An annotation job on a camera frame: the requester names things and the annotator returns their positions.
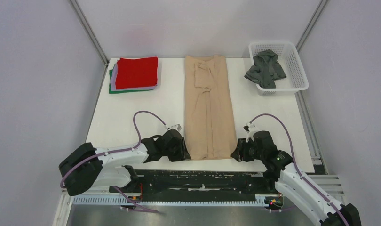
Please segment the beige t shirt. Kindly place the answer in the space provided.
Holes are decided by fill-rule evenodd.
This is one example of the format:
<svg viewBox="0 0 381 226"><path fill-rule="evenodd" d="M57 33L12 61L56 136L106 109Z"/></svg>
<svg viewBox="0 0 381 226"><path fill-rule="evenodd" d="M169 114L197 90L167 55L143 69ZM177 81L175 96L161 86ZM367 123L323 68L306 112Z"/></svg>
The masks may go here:
<svg viewBox="0 0 381 226"><path fill-rule="evenodd" d="M237 137L226 58L186 56L184 71L184 135L191 158L231 158Z"/></svg>

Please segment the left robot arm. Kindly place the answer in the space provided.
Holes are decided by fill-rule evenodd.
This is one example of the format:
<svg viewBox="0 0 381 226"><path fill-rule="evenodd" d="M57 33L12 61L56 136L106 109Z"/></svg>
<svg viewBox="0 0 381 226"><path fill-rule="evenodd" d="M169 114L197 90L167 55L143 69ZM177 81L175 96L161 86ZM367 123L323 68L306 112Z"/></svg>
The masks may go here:
<svg viewBox="0 0 381 226"><path fill-rule="evenodd" d="M139 186L133 166L159 161L162 157L171 162L191 159L185 139L178 130L169 129L163 135L143 138L139 144L117 148L95 148L90 142L83 143L58 168L63 187L70 196L102 186L133 192Z"/></svg>

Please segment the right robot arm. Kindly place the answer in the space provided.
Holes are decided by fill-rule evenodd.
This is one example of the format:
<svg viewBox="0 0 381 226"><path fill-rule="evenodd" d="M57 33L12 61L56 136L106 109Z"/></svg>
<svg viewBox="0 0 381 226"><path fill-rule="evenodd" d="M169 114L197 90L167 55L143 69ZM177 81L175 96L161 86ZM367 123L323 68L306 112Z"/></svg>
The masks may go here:
<svg viewBox="0 0 381 226"><path fill-rule="evenodd" d="M319 187L285 151L278 150L268 131L240 138L231 157L238 162L260 160L266 167L263 187L286 196L316 226L360 226L357 208L342 204Z"/></svg>

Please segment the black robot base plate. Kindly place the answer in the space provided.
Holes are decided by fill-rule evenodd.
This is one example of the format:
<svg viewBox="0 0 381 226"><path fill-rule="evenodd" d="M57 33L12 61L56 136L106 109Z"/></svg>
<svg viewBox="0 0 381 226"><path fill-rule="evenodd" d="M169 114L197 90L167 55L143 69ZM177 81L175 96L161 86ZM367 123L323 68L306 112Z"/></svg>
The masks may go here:
<svg viewBox="0 0 381 226"><path fill-rule="evenodd" d="M139 193L142 201L254 201L255 195L279 197L273 185L256 172L218 172L136 169L138 178L121 188Z"/></svg>

